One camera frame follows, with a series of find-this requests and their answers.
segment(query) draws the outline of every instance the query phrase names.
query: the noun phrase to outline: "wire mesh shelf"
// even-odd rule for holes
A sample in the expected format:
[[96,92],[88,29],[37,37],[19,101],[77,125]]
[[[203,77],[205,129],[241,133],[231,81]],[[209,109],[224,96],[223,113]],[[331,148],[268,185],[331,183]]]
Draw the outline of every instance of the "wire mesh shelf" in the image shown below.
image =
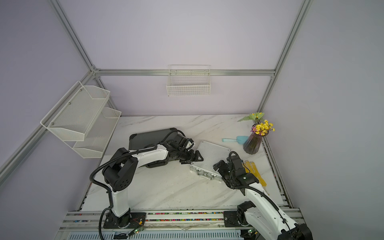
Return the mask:
[[84,141],[109,99],[110,91],[80,85],[50,123],[41,124],[62,141]]
[[84,141],[74,144],[73,150],[83,158],[101,158],[119,121],[121,112],[103,108]]
[[170,65],[167,82],[168,96],[210,95],[209,65]]

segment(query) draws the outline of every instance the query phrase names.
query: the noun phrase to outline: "flower vase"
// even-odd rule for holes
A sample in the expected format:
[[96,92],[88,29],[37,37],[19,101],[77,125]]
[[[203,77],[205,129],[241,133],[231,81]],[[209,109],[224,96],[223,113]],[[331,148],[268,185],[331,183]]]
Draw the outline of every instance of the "flower vase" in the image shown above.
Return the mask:
[[243,144],[243,149],[248,154],[255,154],[259,151],[260,144],[262,143],[263,137],[256,133],[251,133],[248,139]]

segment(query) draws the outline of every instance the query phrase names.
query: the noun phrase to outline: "metal rail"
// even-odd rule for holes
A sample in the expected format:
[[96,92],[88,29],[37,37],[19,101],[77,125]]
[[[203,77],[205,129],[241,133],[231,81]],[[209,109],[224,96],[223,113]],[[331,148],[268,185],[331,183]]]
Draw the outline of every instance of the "metal rail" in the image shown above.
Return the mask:
[[[223,211],[236,211],[236,209],[221,209],[221,210],[193,210],[193,212],[223,212]],[[305,223],[303,215],[300,212],[300,209],[283,209],[283,211],[292,219],[294,219],[298,224]],[[147,211],[141,210],[140,212],[146,213],[168,213],[168,212],[188,212],[187,210],[164,210],[164,211]],[[60,226],[60,232],[81,232],[81,231],[97,231],[101,211],[85,211],[85,212],[68,212],[66,217],[63,220],[62,225]],[[182,219],[182,218],[194,218],[194,214],[175,214],[175,215],[162,215],[154,214],[147,215],[151,220],[145,222],[144,228],[146,230],[213,230],[213,229],[223,229],[224,226],[224,216],[221,213],[214,214],[217,215],[210,220],[199,220],[199,221],[164,221],[164,219]],[[236,229],[249,229],[249,227],[237,227]],[[116,231],[117,229],[103,229],[103,232]]]
[[301,5],[301,8],[300,8],[300,11],[299,11],[299,13],[298,13],[298,15],[296,17],[295,23],[293,24],[293,27],[292,27],[292,29],[290,31],[290,34],[289,34],[289,36],[287,38],[287,41],[285,42],[285,45],[284,45],[283,51],[281,52],[279,60],[277,61],[276,68],[275,68],[275,71],[276,71],[275,75],[271,77],[271,79],[270,79],[270,81],[268,83],[268,86],[267,86],[267,88],[266,88],[266,90],[264,92],[262,101],[259,104],[257,112],[262,112],[263,111],[265,103],[266,103],[269,95],[272,92],[272,88],[273,88],[273,86],[276,83],[277,77],[280,74],[281,68],[284,65],[284,62],[285,62],[285,60],[286,60],[286,58],[288,56],[289,51],[291,50],[293,42],[295,41],[295,38],[296,38],[297,33],[298,33],[299,29],[300,29],[300,26],[302,25],[303,20],[304,20],[305,16],[307,15],[308,10],[309,10],[311,4],[312,4],[312,0],[304,0],[302,5]]
[[[96,76],[168,76],[169,69],[99,69]],[[213,69],[211,76],[274,76],[273,69]]]
[[[93,77],[92,72],[88,72],[80,81],[82,84],[86,84]],[[45,122],[49,122],[53,118],[59,109],[71,98],[71,96],[77,91],[76,88],[71,88],[60,100],[53,109],[44,118]],[[5,164],[0,167],[0,188],[4,186],[6,180],[11,174],[20,166],[21,163],[32,153],[33,149],[37,146],[39,140],[46,133],[45,127],[39,124],[39,126],[32,132],[32,134],[23,142],[23,144],[12,154]]]
[[83,44],[80,41],[80,38],[77,36],[76,31],[75,31],[74,27],[72,26],[67,14],[65,13],[64,8],[61,5],[60,1],[59,0],[48,0],[48,2],[52,6],[57,18],[59,18],[59,21],[63,25],[64,30],[69,35],[71,41],[73,42],[76,50],[79,52],[80,56],[84,60],[89,71],[95,70],[95,66],[93,65],[91,59],[89,58]]

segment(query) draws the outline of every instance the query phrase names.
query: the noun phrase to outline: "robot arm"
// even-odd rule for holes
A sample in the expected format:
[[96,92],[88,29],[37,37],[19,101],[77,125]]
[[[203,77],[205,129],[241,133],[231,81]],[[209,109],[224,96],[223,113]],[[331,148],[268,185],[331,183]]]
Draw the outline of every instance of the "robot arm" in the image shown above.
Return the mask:
[[[133,175],[138,167],[158,167],[168,163],[168,161],[179,160],[181,164],[189,164],[193,161],[203,161],[199,151],[191,150],[193,140],[178,134],[173,140],[161,142],[156,146],[140,150],[138,154],[122,157],[110,163],[103,169],[105,182],[111,188],[110,202],[113,206],[111,211],[114,219],[121,228],[129,223],[129,203],[127,201],[128,186],[132,182]],[[112,159],[124,156],[135,150],[120,148],[112,156]]]
[[213,167],[229,188],[241,190],[249,199],[237,207],[239,225],[253,226],[266,240],[312,240],[308,227],[288,217],[268,197],[259,180],[252,173],[246,173],[236,152],[229,154],[227,162],[221,160]]

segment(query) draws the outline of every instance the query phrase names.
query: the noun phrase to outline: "aluminum frame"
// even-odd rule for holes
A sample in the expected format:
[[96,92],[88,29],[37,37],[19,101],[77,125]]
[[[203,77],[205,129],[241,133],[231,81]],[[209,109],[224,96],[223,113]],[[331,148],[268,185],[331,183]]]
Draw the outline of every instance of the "aluminum frame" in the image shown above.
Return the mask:
[[279,60],[277,61],[276,68],[275,68],[275,74],[271,77],[268,86],[265,90],[265,93],[263,95],[262,101],[260,102],[259,107],[257,108],[257,112],[262,112],[264,109],[265,103],[269,97],[269,95],[272,92],[272,88],[276,83],[277,77],[280,74],[281,68],[284,65],[284,62],[289,54],[289,51],[292,48],[293,42],[296,39],[297,33],[300,29],[300,26],[303,24],[304,18],[306,17],[308,10],[312,4],[313,0],[304,0],[301,4],[300,11],[297,14],[296,20],[292,26],[292,29],[288,35],[287,41],[285,42],[285,45],[283,47],[283,51],[280,54]]
[[[85,85],[90,79],[92,79],[93,73],[88,72],[80,81]],[[49,123],[51,119],[56,116],[57,112],[66,104],[66,102],[73,96],[77,91],[76,88],[72,87],[56,105],[48,112],[44,117],[44,123]],[[37,146],[43,135],[48,132],[45,127],[41,124],[32,132],[32,134],[23,142],[23,144],[12,154],[5,164],[0,167],[0,188],[4,186],[7,179],[11,174],[24,162],[25,159],[32,153]]]
[[[282,209],[289,217],[294,219],[298,224],[305,223],[303,215],[300,209],[283,208]],[[214,209],[214,210],[140,210],[132,212],[146,212],[146,213],[163,213],[163,212],[223,212],[223,211],[237,211],[236,209]],[[85,211],[85,212],[68,212],[65,216],[58,235],[63,235],[68,232],[92,232],[97,231],[98,223],[100,219],[101,211]],[[224,218],[223,214],[217,214],[218,218]],[[155,214],[150,216],[157,216],[158,219],[170,217],[170,215]],[[184,218],[184,214],[173,215],[175,219]],[[102,224],[104,223],[106,216],[103,216]],[[166,223],[165,226],[160,227],[159,224]],[[160,221],[160,222],[146,222],[144,228],[146,230],[214,230],[223,229],[224,220],[204,220],[204,221]],[[249,227],[236,227],[225,229],[249,229]],[[103,233],[114,232],[121,229],[103,229]]]
[[[169,69],[99,69],[96,76],[168,76]],[[274,69],[211,69],[211,76],[274,76]]]
[[[130,70],[130,69],[97,69],[92,61],[90,60],[83,44],[81,43],[79,37],[76,34],[75,29],[68,16],[66,15],[61,3],[59,0],[47,0],[51,7],[53,8],[55,14],[57,15],[60,23],[63,25],[64,30],[69,35],[71,41],[73,42],[76,50],[79,52],[83,61],[89,69],[89,72],[83,77],[81,80],[82,84],[86,84],[92,77],[96,80],[99,87],[104,88],[105,86],[101,81],[100,76],[167,76],[169,74],[169,70]],[[292,44],[297,36],[297,32],[300,29],[300,26],[310,8],[312,0],[304,0],[300,11],[296,17],[295,23],[290,31],[290,34],[287,38],[287,41],[284,45],[283,51],[279,57],[276,68],[274,70],[211,70],[212,76],[270,76],[270,81],[268,87],[264,93],[262,101],[258,107],[258,111],[262,111],[265,103],[272,91],[273,86],[276,83],[276,80],[279,76],[281,68],[287,58],[287,55],[292,47]],[[69,91],[63,98],[55,105],[56,109],[60,109],[60,106],[64,104],[67,98],[73,94],[72,91]],[[111,108],[116,109],[116,105],[113,103],[110,98],[109,105]],[[47,130],[39,125],[33,133],[24,141],[24,143],[15,151],[15,153],[7,160],[7,162],[0,167],[0,188],[4,186],[4,183],[7,181],[9,176],[23,163],[23,161],[31,154],[32,150],[37,146],[39,140],[44,136]],[[285,191],[284,183],[281,180],[281,175],[277,169],[276,162],[273,158],[273,155],[270,151],[270,147],[268,141],[266,139],[263,140],[264,147],[266,148],[266,152],[268,153],[268,160],[271,164],[272,170],[276,175],[276,181],[278,182],[278,186],[284,192],[286,196],[286,200],[290,207],[292,207],[291,201],[288,197],[287,192]]]

